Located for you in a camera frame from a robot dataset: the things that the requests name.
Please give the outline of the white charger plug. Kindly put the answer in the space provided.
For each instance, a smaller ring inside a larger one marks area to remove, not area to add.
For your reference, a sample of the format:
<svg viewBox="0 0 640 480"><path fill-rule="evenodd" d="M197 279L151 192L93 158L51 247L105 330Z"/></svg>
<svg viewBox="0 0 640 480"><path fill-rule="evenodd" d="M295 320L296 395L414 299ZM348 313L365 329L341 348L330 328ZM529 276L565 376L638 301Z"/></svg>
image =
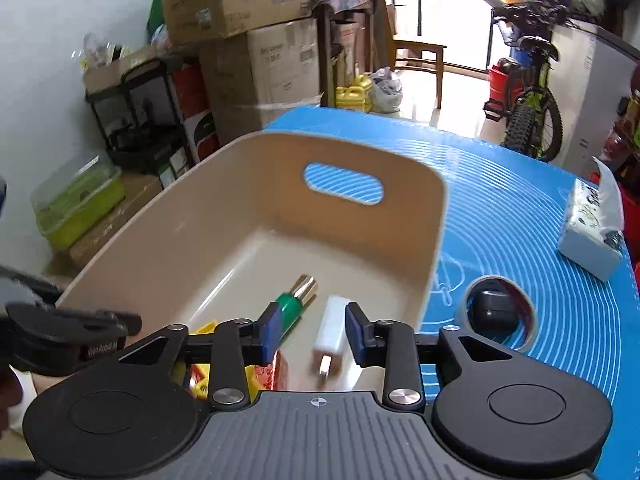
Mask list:
<svg viewBox="0 0 640 480"><path fill-rule="evenodd" d="M345 309L350 300L329 296L326 300L312 354L318 376L328 379L341 371L346 347Z"/></svg>

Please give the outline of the green gold cylinder bottle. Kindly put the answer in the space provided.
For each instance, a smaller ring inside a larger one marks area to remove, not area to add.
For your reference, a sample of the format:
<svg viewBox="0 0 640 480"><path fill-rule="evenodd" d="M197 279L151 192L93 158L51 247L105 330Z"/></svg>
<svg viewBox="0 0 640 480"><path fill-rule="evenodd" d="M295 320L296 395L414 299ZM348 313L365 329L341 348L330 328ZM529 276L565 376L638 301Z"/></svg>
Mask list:
<svg viewBox="0 0 640 480"><path fill-rule="evenodd" d="M288 333L302 318L306 309L317 297L317 292L317 280L312 275L302 274L288 292L281 292L274 300L281 312L281 342L285 341Z"/></svg>

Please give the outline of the beige plastic storage bin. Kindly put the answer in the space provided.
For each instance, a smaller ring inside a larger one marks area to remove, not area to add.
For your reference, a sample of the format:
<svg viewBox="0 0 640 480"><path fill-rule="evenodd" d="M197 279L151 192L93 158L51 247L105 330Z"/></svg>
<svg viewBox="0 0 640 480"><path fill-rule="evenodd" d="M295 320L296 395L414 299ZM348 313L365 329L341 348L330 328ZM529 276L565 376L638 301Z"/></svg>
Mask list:
<svg viewBox="0 0 640 480"><path fill-rule="evenodd" d="M293 390L382 387L344 358L322 382L326 302L419 327L442 240L447 188L414 159L289 132L241 136L157 195L65 289L61 307L134 312L145 334L257 318L302 275L317 295L282 342Z"/></svg>

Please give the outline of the black earbuds case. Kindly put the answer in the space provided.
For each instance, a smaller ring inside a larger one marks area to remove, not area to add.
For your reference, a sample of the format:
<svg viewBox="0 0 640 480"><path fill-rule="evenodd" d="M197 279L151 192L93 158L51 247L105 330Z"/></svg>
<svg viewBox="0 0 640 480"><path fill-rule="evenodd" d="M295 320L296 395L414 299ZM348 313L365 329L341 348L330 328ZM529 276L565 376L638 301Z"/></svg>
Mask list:
<svg viewBox="0 0 640 480"><path fill-rule="evenodd" d="M485 337L510 335L520 324L514 302L501 290L476 292L469 307L469 319L473 330Z"/></svg>

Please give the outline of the green lidded plastic container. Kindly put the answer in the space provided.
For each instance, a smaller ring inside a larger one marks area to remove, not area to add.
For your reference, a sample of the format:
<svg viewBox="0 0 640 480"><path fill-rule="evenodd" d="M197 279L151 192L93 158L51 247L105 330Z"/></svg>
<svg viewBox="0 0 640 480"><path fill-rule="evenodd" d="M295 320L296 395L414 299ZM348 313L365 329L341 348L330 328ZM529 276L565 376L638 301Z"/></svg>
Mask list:
<svg viewBox="0 0 640 480"><path fill-rule="evenodd" d="M65 252L124 200L122 170L104 151L85 151L58 168L30 196L39 233Z"/></svg>

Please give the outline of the white tissue box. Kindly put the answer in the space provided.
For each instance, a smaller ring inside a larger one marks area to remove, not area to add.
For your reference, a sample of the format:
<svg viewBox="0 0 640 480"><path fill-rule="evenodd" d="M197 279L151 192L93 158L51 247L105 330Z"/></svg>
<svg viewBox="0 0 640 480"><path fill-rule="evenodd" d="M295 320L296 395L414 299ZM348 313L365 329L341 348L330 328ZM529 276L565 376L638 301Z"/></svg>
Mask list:
<svg viewBox="0 0 640 480"><path fill-rule="evenodd" d="M623 259L622 193L611 169L593 157L599 184L576 179L568 194L558 251L601 282Z"/></svg>

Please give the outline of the blue silicone baking mat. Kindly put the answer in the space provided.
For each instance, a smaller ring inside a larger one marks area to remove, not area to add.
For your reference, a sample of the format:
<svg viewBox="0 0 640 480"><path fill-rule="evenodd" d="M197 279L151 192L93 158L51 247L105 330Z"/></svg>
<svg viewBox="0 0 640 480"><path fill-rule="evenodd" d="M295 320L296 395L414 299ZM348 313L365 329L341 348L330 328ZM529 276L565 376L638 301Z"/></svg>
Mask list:
<svg viewBox="0 0 640 480"><path fill-rule="evenodd" d="M415 122L333 108L299 107L273 128L369 144L436 169L448 206L421 332L451 322L465 289L481 276L520 286L538 314L532 356L592 382L612 404L598 477L638 477L638 289L629 260L600 282L556 249L572 174Z"/></svg>

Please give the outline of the black metal shelf rack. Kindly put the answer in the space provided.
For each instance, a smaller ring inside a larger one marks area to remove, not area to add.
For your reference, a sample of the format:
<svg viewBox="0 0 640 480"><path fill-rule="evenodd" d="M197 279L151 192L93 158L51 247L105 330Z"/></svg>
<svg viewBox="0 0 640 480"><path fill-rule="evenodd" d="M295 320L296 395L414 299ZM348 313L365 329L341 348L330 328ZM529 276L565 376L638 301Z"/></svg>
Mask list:
<svg viewBox="0 0 640 480"><path fill-rule="evenodd" d="M86 94L105 151L125 171L180 177L194 166L169 67L151 58L116 84Z"/></svg>

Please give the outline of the red white appliance box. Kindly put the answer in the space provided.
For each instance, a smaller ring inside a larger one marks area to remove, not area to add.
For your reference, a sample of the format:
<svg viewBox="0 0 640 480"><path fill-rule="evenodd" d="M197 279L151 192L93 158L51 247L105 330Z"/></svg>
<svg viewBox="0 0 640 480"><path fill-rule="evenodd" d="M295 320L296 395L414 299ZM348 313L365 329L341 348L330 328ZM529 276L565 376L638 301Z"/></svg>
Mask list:
<svg viewBox="0 0 640 480"><path fill-rule="evenodd" d="M201 69L183 65L171 74L186 129L189 148L197 164L220 148L214 116Z"/></svg>

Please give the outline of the green black bicycle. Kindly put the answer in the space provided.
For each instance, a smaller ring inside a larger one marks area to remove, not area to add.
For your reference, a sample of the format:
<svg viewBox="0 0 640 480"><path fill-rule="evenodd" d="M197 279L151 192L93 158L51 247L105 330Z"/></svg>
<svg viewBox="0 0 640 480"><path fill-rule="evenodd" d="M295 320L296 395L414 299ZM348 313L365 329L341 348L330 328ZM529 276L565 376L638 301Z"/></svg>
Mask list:
<svg viewBox="0 0 640 480"><path fill-rule="evenodd" d="M568 19L566 6L546 6L540 1L505 3L483 0L491 7L491 23L500 30L504 44L527 58L502 58L497 67L506 75L501 96L485 103L485 116L504 120L501 145L542 162L560 154L563 125L549 86L551 64L560 59L551 42L552 28Z"/></svg>

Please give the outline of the white plastic bag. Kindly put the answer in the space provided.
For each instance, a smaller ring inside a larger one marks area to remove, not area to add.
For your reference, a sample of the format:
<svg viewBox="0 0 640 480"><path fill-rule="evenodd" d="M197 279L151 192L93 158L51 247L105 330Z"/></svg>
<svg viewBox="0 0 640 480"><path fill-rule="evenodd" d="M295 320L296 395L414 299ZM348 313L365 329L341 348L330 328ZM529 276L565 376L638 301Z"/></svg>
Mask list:
<svg viewBox="0 0 640 480"><path fill-rule="evenodd" d="M397 74L383 67L370 76L372 108L383 114L398 112L402 102L402 84Z"/></svg>

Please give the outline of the white freezer cabinet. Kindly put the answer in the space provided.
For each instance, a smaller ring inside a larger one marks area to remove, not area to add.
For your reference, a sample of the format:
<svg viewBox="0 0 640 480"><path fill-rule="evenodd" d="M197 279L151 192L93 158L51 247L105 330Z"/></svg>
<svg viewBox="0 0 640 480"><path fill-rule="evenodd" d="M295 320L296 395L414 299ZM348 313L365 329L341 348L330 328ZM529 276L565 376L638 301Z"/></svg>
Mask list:
<svg viewBox="0 0 640 480"><path fill-rule="evenodd" d="M560 60L553 64L549 87L563 124L562 148L552 164L586 178L596 169L592 159L616 121L618 102L630 92L639 50L582 21L556 25L552 44Z"/></svg>

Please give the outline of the yellow plastic jug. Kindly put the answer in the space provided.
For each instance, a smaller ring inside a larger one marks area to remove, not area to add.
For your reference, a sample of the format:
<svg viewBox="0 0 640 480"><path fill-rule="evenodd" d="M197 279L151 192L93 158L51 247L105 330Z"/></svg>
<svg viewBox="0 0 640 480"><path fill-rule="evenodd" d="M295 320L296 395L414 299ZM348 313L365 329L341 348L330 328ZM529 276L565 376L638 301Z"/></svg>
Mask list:
<svg viewBox="0 0 640 480"><path fill-rule="evenodd" d="M358 75L349 87L335 88L335 106L342 110L370 113L373 82L367 73Z"/></svg>

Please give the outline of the large stacked cardboard box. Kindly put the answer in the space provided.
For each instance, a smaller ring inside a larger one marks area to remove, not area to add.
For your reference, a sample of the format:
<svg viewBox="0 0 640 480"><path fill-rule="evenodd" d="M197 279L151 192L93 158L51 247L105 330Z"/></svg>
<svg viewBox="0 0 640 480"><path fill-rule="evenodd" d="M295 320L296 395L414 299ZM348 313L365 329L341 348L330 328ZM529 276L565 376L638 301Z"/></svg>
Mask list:
<svg viewBox="0 0 640 480"><path fill-rule="evenodd" d="M320 104L318 32L312 18L204 44L198 58L222 145L266 128L296 107Z"/></svg>

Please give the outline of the wooden chair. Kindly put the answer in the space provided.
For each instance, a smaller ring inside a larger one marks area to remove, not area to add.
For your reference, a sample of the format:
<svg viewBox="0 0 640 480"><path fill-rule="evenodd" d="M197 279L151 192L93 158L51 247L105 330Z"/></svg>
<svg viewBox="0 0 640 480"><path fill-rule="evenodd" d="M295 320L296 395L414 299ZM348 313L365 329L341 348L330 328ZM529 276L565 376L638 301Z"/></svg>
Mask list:
<svg viewBox="0 0 640 480"><path fill-rule="evenodd" d="M393 0L381 0L382 39L378 42L378 59L383 67L415 70L434 74L436 77L436 108L442 108L444 84L444 52L442 44L429 44L416 37L403 37L396 32L396 15Z"/></svg>

